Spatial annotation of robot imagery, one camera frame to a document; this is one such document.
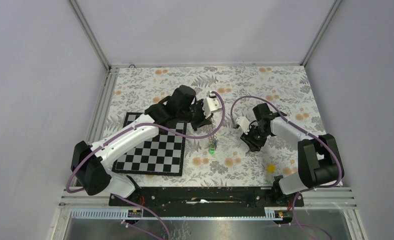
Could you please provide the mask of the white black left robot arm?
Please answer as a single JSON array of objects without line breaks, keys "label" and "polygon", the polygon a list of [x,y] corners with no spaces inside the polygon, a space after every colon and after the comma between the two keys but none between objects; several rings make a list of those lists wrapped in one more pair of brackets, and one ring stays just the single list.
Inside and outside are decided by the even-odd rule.
[{"label": "white black left robot arm", "polygon": [[161,130],[186,138],[187,135],[174,130],[177,123],[190,123],[197,130],[211,124],[218,111],[225,112],[218,92],[197,99],[194,89],[181,85],[113,135],[93,143],[77,143],[65,190],[70,194],[84,191],[89,196],[106,192],[121,197],[129,206],[135,205],[140,199],[137,185],[130,177],[113,172],[114,162],[140,143],[158,136]]}]

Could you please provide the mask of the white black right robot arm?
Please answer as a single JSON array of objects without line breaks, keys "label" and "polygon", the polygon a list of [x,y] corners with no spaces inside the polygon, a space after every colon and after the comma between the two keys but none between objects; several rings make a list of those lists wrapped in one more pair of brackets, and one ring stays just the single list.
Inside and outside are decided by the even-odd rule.
[{"label": "white black right robot arm", "polygon": [[280,112],[273,112],[266,103],[253,108],[255,122],[246,117],[236,119],[242,130],[241,140],[252,152],[259,152],[269,137],[279,137],[298,153],[298,170],[275,180],[271,198],[273,203],[284,206],[291,194],[326,184],[337,184],[344,170],[335,138],[331,134],[316,136],[286,119]]}]

